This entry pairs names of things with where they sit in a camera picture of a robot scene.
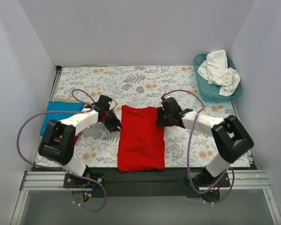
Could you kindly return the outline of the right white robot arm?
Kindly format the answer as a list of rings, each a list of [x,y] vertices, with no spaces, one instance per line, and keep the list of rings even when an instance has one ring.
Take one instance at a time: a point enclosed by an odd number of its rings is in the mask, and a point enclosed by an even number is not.
[[[197,184],[211,185],[231,164],[254,146],[253,139],[236,116],[217,118],[198,115],[192,109],[183,110],[173,97],[162,97],[162,106],[157,108],[156,125],[194,128],[214,138],[218,153],[192,179]]]

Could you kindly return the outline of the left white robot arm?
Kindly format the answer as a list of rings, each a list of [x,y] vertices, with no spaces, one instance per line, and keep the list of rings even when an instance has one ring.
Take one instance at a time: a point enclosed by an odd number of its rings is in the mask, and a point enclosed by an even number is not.
[[[67,172],[84,176],[87,166],[74,154],[75,138],[99,122],[110,132],[120,131],[120,120],[110,108],[112,101],[112,98],[101,95],[97,102],[69,118],[50,120],[38,148],[39,155],[57,163]]]

